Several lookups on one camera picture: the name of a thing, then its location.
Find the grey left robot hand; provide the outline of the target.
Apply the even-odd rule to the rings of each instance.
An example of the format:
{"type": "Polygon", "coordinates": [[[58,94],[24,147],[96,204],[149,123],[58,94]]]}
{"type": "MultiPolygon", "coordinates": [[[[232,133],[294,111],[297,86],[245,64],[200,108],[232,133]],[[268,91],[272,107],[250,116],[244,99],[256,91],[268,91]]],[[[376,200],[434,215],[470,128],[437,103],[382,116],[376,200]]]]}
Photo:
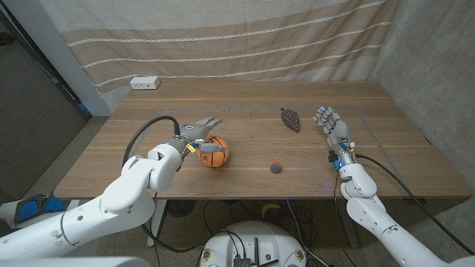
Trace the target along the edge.
{"type": "Polygon", "coordinates": [[[184,125],[180,129],[180,134],[171,138],[168,143],[178,152],[184,152],[187,144],[196,139],[205,139],[209,132],[222,122],[222,119],[216,119],[212,116],[201,119],[193,124],[184,125]]]}

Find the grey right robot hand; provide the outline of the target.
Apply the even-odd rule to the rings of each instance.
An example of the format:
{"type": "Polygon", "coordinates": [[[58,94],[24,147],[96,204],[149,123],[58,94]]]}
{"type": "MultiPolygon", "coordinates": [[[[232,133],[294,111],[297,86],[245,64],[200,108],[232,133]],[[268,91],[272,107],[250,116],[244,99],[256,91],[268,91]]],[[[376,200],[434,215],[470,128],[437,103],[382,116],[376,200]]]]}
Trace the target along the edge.
{"type": "Polygon", "coordinates": [[[333,157],[348,154],[353,142],[347,123],[331,107],[320,107],[312,118],[326,135],[333,157]]]}

